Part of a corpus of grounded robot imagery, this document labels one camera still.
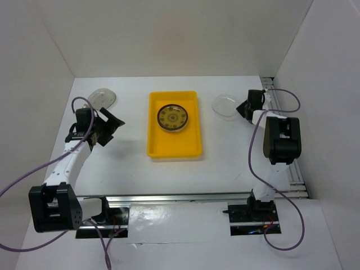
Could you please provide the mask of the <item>clear glass plate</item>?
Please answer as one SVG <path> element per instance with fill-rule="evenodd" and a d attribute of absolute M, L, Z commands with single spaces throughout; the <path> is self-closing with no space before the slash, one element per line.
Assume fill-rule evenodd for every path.
<path fill-rule="evenodd" d="M 238 106 L 239 102 L 235 97 L 221 94 L 212 102 L 211 108 L 223 120 L 232 122 L 237 120 L 238 112 L 236 108 Z"/>
<path fill-rule="evenodd" d="M 116 94 L 110 89 L 100 88 L 90 94 L 88 101 L 95 110 L 108 109 L 115 103 Z"/>

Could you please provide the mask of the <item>yellow brown patterned plate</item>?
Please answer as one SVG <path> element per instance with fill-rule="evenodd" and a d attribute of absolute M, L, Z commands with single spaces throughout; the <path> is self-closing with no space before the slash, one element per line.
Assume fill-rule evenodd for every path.
<path fill-rule="evenodd" d="M 167 104 L 157 112 L 159 127 L 167 132 L 179 132 L 188 122 L 188 112 L 177 104 Z"/>

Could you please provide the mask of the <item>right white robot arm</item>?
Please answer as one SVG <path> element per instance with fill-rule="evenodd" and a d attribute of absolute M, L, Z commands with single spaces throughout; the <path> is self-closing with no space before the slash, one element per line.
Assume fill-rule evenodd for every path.
<path fill-rule="evenodd" d="M 252 221 L 271 214 L 275 207 L 280 174 L 302 153 L 299 119 L 277 115 L 278 110 L 265 109 L 267 101 L 269 95 L 266 90 L 251 89 L 247 99 L 236 108 L 244 119 L 255 125 L 250 141 L 248 165 L 260 184 L 252 189 L 245 208 L 246 216 Z M 251 165 L 252 146 L 259 128 L 264 130 L 263 154 L 270 163 L 270 171 L 265 178 L 256 175 Z"/>

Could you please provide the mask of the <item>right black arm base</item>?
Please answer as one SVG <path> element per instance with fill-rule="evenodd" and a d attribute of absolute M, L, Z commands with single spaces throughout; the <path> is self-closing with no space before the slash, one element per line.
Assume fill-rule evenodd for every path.
<path fill-rule="evenodd" d="M 250 211 L 247 205 L 228 205 L 222 213 L 228 215 L 231 236 L 281 234 L 276 206 L 269 211 Z"/>

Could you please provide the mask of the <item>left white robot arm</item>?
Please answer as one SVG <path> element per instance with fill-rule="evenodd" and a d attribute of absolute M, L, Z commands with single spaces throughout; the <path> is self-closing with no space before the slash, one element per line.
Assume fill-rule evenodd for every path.
<path fill-rule="evenodd" d="M 95 145 L 105 146 L 115 131 L 125 124 L 105 108 L 100 112 L 106 119 L 89 108 L 76 110 L 76 122 L 65 138 L 65 157 L 57 162 L 42 185 L 30 189 L 30 209 L 38 233 L 78 230 L 89 218 L 98 224 L 110 220 L 111 210 L 105 206 L 104 197 L 81 199 L 73 190 Z"/>

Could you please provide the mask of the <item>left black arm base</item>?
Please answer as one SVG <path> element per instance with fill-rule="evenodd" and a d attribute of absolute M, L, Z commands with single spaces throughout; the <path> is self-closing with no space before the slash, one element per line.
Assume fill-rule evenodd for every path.
<path fill-rule="evenodd" d="M 128 237 L 129 206 L 106 207 L 101 214 L 93 216 L 94 222 L 104 239 Z M 76 239 L 99 239 L 95 227 L 87 222 L 77 230 Z"/>

